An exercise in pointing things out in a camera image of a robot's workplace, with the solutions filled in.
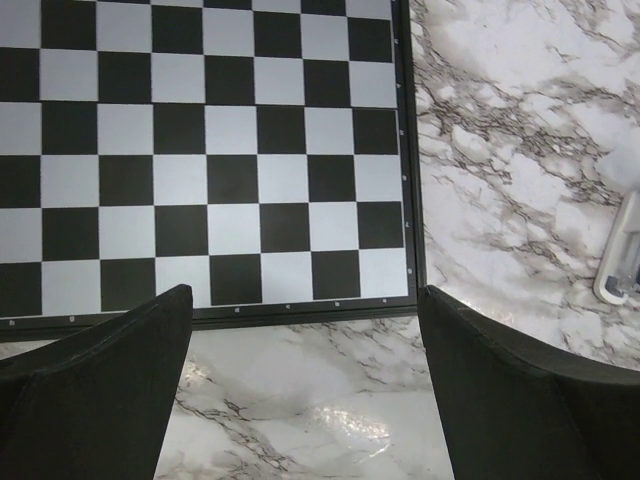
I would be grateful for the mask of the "light blue stapler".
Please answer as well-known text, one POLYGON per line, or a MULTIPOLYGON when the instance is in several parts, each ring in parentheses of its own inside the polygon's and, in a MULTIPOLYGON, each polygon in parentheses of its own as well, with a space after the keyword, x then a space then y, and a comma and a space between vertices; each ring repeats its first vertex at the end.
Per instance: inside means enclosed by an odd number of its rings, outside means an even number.
POLYGON ((623 305, 639 293, 639 191, 630 191, 616 214, 593 286, 597 298, 623 305))

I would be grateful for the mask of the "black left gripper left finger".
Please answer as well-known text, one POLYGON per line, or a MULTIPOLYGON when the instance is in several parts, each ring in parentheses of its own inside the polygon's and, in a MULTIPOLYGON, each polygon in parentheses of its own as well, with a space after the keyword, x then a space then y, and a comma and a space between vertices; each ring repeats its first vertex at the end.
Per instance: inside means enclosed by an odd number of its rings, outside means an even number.
POLYGON ((192 290, 178 285, 2 360, 2 478, 153 478, 192 317, 192 290))

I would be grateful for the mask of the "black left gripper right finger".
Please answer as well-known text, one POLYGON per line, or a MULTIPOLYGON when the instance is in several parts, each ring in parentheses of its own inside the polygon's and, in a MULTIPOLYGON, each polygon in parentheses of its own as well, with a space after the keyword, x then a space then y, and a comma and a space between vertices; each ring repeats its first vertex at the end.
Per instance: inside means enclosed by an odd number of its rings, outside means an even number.
POLYGON ((636 479, 639 374, 553 347, 434 286, 418 318, 457 479, 636 479))

